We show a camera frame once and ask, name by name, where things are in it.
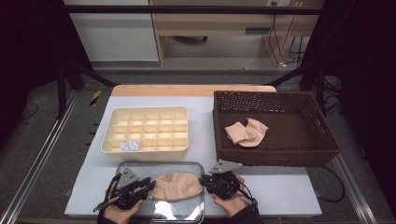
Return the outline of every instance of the wooden desk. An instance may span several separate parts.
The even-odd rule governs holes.
[[[149,0],[151,6],[243,6],[265,7],[267,0]],[[321,7],[324,0],[289,0],[285,7]],[[290,45],[291,36],[311,36],[317,15],[278,15],[274,31],[274,15],[200,15],[152,14],[154,34],[161,65],[163,65],[168,36],[262,36],[274,65]]]
[[[92,209],[103,200],[109,181],[119,165],[101,151],[113,109],[134,106],[184,105],[189,111],[189,147],[183,161],[199,162],[207,173],[217,162],[212,120],[213,91],[275,91],[265,86],[226,85],[120,85],[110,96],[102,121],[86,159],[78,173],[65,214],[71,217],[96,216]],[[321,214],[318,199],[305,168],[242,167],[235,171],[245,178],[259,202],[262,216],[312,217]],[[150,216],[143,203],[140,216]],[[226,217],[205,191],[205,216]]]

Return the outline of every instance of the gray carpet floor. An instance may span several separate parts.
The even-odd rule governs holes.
[[[287,70],[277,68],[264,70],[215,69],[210,64],[206,69],[179,69],[177,64],[180,61],[177,59],[183,58],[183,55],[169,53],[168,57],[168,62],[176,59],[174,62],[177,63],[169,63],[163,69],[119,71],[101,69],[98,70],[98,74],[122,84],[262,84],[287,73]],[[239,60],[246,57],[254,58],[243,55]],[[112,90],[90,77],[83,77],[86,85],[82,91],[78,92],[76,105],[70,118],[64,125],[35,186],[24,203],[19,215],[19,223],[94,223],[94,220],[77,220],[64,214],[69,199],[69,190],[73,188]],[[278,90],[295,91],[297,81],[298,78],[280,86]],[[95,91],[102,91],[102,93],[96,105],[90,106]],[[14,130],[10,130],[13,134],[0,151],[0,179],[2,180],[0,214],[6,211],[56,122],[57,97],[55,82],[32,91],[28,98],[29,104],[21,116],[21,122]],[[335,103],[337,103],[336,99],[332,98],[327,105]],[[337,109],[326,118],[338,143],[344,150],[342,156],[355,177],[376,221],[378,223],[396,223],[375,180],[370,164],[361,156],[361,146],[350,130],[347,121],[342,114],[338,113]],[[329,163],[329,167],[334,169],[332,162]],[[320,190],[323,197],[331,199],[339,197],[341,188],[333,175],[321,168],[308,168],[307,170],[314,189]],[[360,223],[348,194],[339,203],[327,203],[321,199],[319,199],[319,203],[323,215],[318,217],[266,217],[264,220],[266,223]]]

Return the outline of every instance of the folded beige cloth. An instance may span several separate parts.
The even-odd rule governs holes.
[[[228,137],[234,144],[242,147],[256,147],[264,138],[268,127],[256,119],[247,118],[247,126],[237,121],[225,128]]]
[[[203,189],[197,175],[172,173],[169,177],[157,177],[151,196],[167,202],[181,201],[197,196]]]

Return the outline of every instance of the person's left hand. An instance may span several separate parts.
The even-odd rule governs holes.
[[[105,212],[103,213],[103,217],[110,219],[111,221],[117,224],[127,224],[131,219],[131,216],[133,216],[139,211],[140,207],[142,206],[142,203],[143,200],[139,200],[139,202],[137,202],[137,204],[135,204],[134,207],[132,207],[129,210],[122,210],[119,209],[116,205],[111,204],[105,209]]]

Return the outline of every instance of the floor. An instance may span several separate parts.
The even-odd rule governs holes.
[[[298,51],[298,46],[295,43],[290,51]],[[200,37],[178,36],[170,39],[163,66],[138,65],[117,71],[99,67],[96,71],[123,84],[257,85],[281,77],[298,65],[290,57],[285,56],[285,61],[290,61],[286,67],[274,66],[262,40],[257,37],[210,36],[203,42]],[[7,183],[0,191],[2,218],[7,210],[14,209],[19,223],[94,223],[90,219],[75,220],[64,215],[68,195],[106,107],[106,98],[111,93],[111,88],[89,77],[84,76],[84,80],[83,91],[67,92],[69,99],[74,98],[76,102],[63,124],[56,119],[56,83],[37,88],[29,95],[21,123],[0,151],[0,179]],[[295,77],[277,90],[297,91],[298,81],[299,77]],[[102,94],[97,104],[89,106],[93,93],[98,90]],[[322,195],[318,200],[323,215],[312,218],[266,217],[264,220],[266,223],[396,223],[370,165],[361,156],[359,142],[339,113],[342,108],[337,104],[337,98],[330,97],[327,102],[327,107],[334,107],[330,108],[326,118],[343,149],[342,157],[334,159],[329,167],[344,181],[345,198],[338,203],[323,200],[337,199],[342,194],[341,185],[328,171],[308,168],[314,189]],[[51,143],[49,134],[57,125],[62,129],[53,136],[55,143]],[[37,161],[37,155],[44,159]],[[27,180],[34,185],[26,184]]]

